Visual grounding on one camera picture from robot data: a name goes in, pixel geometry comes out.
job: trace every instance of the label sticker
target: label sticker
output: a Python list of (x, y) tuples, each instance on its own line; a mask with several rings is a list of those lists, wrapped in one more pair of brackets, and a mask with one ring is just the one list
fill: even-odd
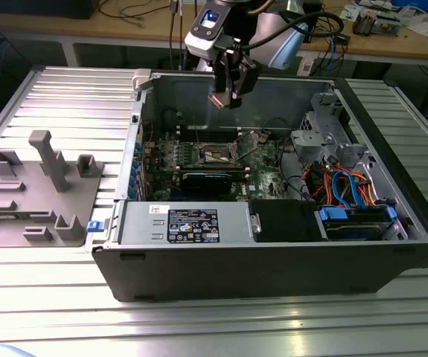
[(149, 205), (150, 214), (167, 214), (169, 212), (170, 205)]
[(169, 243), (220, 242), (217, 210), (169, 210)]

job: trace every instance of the blue tab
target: blue tab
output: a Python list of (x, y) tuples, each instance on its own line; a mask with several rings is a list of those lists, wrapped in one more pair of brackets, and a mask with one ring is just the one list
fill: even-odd
[(319, 217), (322, 221), (327, 221), (329, 219), (328, 212), (326, 212), (326, 210), (322, 208), (321, 210), (319, 210)]
[(329, 219), (348, 219), (346, 209), (342, 207), (323, 207), (319, 210), (319, 216), (322, 221), (328, 221)]
[(395, 221), (397, 219), (397, 212), (395, 211), (395, 209), (393, 207), (387, 207), (387, 213), (393, 221)]
[(86, 227), (86, 231), (88, 233), (97, 233), (104, 231), (104, 222), (101, 221), (89, 221), (88, 226)]

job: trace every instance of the wire bundle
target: wire bundle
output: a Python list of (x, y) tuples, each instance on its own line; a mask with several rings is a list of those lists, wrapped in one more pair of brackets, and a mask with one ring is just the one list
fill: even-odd
[[(302, 181), (306, 181), (310, 173), (313, 171), (313, 168), (310, 166), (302, 177)], [(338, 192), (338, 180), (346, 180), (342, 194)], [(343, 206), (350, 208), (350, 204), (344, 199), (348, 191), (351, 191), (354, 204), (360, 207), (375, 206), (375, 199), (372, 193), (371, 181), (368, 180), (362, 173), (357, 171), (351, 171), (344, 167), (330, 167), (325, 168), (322, 173), (323, 185), (321, 185), (311, 197), (319, 202), (325, 203), (326, 205), (335, 205), (334, 202), (337, 201), (338, 206)]]

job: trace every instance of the motherboard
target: motherboard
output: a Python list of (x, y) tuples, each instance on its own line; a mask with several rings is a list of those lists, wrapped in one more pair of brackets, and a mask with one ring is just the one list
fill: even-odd
[(166, 132), (144, 145), (146, 200), (288, 199), (269, 132)]

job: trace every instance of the aluminum extrusion table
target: aluminum extrusion table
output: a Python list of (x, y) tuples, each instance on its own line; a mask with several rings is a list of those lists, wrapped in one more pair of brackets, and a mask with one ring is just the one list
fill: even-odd
[[(31, 72), (0, 114), (0, 149), (39, 159), (50, 129), (65, 157), (106, 163), (92, 217), (112, 209), (132, 105), (131, 70)], [(349, 81), (428, 198), (428, 123), (396, 88)], [(428, 269), (375, 295), (120, 303), (81, 248), (0, 248), (0, 343), (35, 356), (428, 356)]]

